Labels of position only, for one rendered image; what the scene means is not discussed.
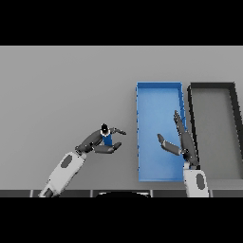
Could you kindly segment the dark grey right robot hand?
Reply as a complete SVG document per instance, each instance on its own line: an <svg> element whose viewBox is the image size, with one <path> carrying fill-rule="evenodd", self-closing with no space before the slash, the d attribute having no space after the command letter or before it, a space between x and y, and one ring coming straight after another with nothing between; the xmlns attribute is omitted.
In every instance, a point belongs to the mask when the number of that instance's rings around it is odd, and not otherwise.
<svg viewBox="0 0 243 243"><path fill-rule="evenodd" d="M174 122L177 127L180 146L166 140L162 134L158 134L158 140L163 150L170 152L176 156L183 156L184 160L189 163L189 166L198 169L199 161L196 154L194 140L188 130L185 129L182 119L177 111L174 113Z"/></svg>

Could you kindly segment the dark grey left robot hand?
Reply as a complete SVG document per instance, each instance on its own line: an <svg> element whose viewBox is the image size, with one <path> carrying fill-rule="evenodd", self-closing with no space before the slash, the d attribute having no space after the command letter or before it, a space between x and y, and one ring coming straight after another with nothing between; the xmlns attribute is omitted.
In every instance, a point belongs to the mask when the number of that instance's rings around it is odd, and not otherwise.
<svg viewBox="0 0 243 243"><path fill-rule="evenodd" d="M111 135L115 133L119 133L125 135L126 132L122 131L118 128L112 127L109 128L111 130ZM106 146L103 144L103 139L101 136L101 129L96 130L92 134L90 134L80 145L75 147L75 151L81 155L83 153L89 153L94 151L98 154L113 154L122 144L120 142L112 143L111 146Z"/></svg>

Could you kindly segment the blue bin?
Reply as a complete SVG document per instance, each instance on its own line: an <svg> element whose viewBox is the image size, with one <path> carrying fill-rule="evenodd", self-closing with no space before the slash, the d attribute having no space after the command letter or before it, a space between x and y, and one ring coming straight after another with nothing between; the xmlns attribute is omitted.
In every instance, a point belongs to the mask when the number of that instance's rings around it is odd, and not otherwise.
<svg viewBox="0 0 243 243"><path fill-rule="evenodd" d="M183 181L182 156L166 152L158 134L180 146L174 114L177 111L186 128L181 82L137 82L137 146L139 181Z"/></svg>

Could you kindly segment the dark grey bin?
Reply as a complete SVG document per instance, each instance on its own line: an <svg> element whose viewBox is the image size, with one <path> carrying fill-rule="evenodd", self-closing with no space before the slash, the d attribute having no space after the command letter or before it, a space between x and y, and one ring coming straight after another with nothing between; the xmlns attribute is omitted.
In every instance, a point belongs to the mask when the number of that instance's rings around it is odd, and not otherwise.
<svg viewBox="0 0 243 243"><path fill-rule="evenodd" d="M207 179L243 179L243 122L235 83L190 83L192 133Z"/></svg>

